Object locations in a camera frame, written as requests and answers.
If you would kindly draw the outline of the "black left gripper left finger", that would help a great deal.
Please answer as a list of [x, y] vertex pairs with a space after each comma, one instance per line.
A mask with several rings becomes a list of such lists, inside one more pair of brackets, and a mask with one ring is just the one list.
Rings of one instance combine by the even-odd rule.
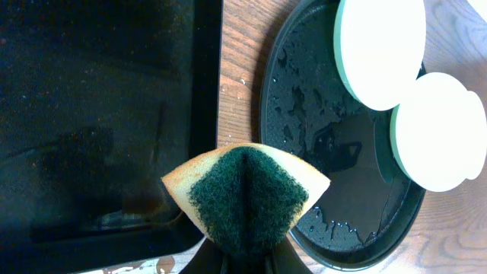
[[224, 253], [210, 240], [204, 240], [180, 274], [221, 274], [223, 265]]

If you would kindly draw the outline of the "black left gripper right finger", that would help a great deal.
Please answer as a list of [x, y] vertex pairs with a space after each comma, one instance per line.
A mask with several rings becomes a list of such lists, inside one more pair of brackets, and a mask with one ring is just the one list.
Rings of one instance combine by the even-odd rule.
[[311, 271], [285, 238], [268, 254], [268, 274], [311, 274]]

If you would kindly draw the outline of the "green and yellow sponge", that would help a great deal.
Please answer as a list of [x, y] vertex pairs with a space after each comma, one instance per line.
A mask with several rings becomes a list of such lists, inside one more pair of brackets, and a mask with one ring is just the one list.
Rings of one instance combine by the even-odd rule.
[[223, 252], [260, 261], [329, 188], [299, 157], [239, 143], [198, 155], [161, 179], [191, 222]]

